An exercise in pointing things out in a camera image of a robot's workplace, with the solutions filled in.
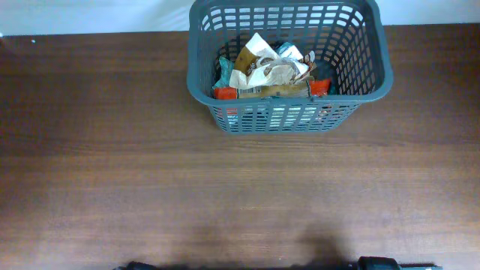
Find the mint green snack wrapper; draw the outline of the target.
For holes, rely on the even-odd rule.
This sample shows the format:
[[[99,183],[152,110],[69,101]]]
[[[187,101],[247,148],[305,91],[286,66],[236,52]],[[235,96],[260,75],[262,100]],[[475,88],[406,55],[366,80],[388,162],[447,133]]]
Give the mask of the mint green snack wrapper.
[[[230,86],[230,77],[233,72],[234,63],[227,58],[221,56],[219,58],[220,64],[220,78],[219,80],[212,86],[213,89],[217,88],[226,88]]]

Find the orange biscuit packet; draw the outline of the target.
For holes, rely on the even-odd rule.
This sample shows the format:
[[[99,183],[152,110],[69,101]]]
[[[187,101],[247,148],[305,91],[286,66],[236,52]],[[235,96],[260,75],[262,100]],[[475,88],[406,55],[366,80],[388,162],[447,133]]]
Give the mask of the orange biscuit packet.
[[[327,95],[332,81],[330,79],[307,79],[291,85],[262,85],[249,89],[223,87],[214,89],[214,98],[218,100],[236,100],[247,98],[311,98]]]

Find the blue rectangular carton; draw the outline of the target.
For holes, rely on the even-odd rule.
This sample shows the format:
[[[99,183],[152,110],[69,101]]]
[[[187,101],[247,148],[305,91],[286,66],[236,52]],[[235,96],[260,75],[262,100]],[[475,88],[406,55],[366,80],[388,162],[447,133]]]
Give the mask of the blue rectangular carton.
[[[304,57],[299,49],[290,42],[283,43],[275,50],[275,52],[281,58],[295,59],[297,61],[301,61]]]

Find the beige Pantree snack bag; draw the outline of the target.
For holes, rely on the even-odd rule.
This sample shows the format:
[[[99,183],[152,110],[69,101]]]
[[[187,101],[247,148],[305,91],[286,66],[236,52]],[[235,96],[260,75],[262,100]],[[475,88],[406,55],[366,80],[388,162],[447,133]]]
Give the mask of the beige Pantree snack bag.
[[[315,56],[315,52],[310,51],[307,55],[304,55],[302,59],[298,60],[298,75],[295,78],[296,80],[303,80],[305,77],[310,76],[311,71],[317,67],[314,62]]]

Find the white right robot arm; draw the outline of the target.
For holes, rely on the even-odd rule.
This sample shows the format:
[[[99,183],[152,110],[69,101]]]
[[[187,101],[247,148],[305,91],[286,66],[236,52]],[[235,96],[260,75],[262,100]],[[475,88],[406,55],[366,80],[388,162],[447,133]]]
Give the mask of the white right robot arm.
[[[395,259],[375,256],[361,256],[357,262],[358,270],[443,270],[434,264],[400,264]]]

